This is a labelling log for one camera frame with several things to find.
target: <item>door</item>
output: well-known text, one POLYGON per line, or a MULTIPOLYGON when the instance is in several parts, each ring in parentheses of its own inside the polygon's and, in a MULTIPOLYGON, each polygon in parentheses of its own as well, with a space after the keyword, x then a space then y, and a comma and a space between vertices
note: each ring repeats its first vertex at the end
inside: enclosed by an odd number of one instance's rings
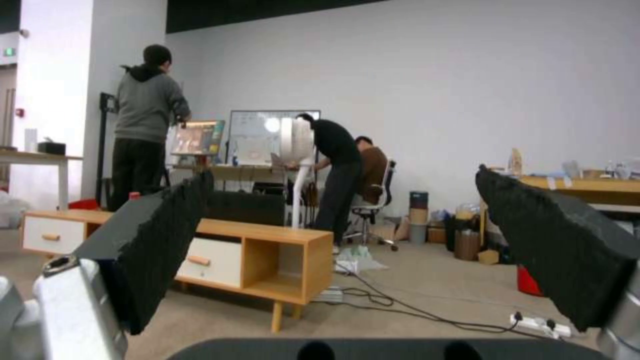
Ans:
MULTIPOLYGON (((0 66, 0 146, 11 146, 15 105, 15 65, 0 66)), ((9 165, 0 165, 0 189, 8 192, 9 165)))

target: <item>red container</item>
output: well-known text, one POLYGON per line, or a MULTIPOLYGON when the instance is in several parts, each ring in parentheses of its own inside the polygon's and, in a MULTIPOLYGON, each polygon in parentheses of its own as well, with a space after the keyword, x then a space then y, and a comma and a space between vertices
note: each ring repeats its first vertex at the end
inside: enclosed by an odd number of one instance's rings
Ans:
POLYGON ((98 210, 98 202, 95 199, 69 202, 69 209, 98 210))
POLYGON ((529 275, 527 269, 522 265, 518 265, 518 291, 529 295, 544 297, 536 280, 529 275))

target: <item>white office chair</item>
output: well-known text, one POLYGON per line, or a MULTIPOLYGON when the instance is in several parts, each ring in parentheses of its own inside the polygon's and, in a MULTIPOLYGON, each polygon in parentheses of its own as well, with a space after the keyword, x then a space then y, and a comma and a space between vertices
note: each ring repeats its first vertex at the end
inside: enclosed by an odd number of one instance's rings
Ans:
MULTIPOLYGON (((391 203, 392 197, 390 192, 391 187, 391 179, 393 178, 394 172, 396 171, 396 162, 393 159, 387 160, 387 167, 385 169, 385 175, 382 177, 382 183, 380 185, 374 184, 371 185, 375 188, 380 189, 380 197, 378 198, 377 204, 372 205, 354 205, 351 207, 351 212, 355 215, 358 215, 362 219, 362 230, 349 234, 345 236, 345 239, 355 238, 357 236, 362 237, 362 243, 366 244, 369 241, 369 236, 373 235, 369 233, 369 224, 375 224, 376 215, 382 210, 385 206, 391 203)), ((383 239, 377 236, 378 239, 384 243, 391 245, 391 250, 397 251, 398 246, 392 239, 383 239)))

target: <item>gray hoodie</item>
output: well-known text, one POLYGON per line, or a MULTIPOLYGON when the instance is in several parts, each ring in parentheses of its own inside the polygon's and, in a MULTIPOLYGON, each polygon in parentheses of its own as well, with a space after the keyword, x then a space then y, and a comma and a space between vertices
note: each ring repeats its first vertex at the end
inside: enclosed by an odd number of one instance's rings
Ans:
POLYGON ((160 69, 146 65, 127 69, 118 86, 116 138, 164 143, 172 112, 186 118, 191 114, 178 83, 160 69))

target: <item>white plastic bag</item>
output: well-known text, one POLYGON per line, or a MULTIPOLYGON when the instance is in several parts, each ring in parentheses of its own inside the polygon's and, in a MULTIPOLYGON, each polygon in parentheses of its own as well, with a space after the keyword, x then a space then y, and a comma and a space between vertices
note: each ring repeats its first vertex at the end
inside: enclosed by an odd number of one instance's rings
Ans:
POLYGON ((335 258, 336 272, 353 272, 359 274, 366 270, 386 270, 389 267, 373 260, 369 248, 358 245, 356 247, 342 249, 335 258))
POLYGON ((22 214, 31 209, 24 200, 12 199, 9 194, 0 191, 0 229, 17 229, 22 221, 22 214))

